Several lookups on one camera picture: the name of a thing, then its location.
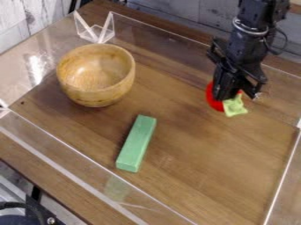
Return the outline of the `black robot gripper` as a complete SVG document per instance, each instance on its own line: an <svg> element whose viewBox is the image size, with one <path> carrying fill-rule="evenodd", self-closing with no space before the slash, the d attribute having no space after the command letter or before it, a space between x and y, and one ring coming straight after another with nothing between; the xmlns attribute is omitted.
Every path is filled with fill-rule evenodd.
<svg viewBox="0 0 301 225"><path fill-rule="evenodd" d="M250 99L258 98L260 88L267 83L260 63L236 64L226 56L226 41L218 38L211 41L207 58L216 65L212 76L212 98L216 101L228 100L236 96L239 89Z"/></svg>

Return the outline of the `dark robot arm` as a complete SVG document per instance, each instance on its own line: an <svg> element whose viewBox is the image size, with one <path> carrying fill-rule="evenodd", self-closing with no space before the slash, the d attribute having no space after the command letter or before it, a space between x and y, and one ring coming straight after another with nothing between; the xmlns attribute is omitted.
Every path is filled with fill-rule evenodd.
<svg viewBox="0 0 301 225"><path fill-rule="evenodd" d="M286 18L290 0L238 0L238 15L231 20L228 40L211 40L207 57L216 67L212 75L211 95L216 101L234 98L239 91L254 99L267 83L260 63L271 48L276 33L287 40L276 23Z"/></svg>

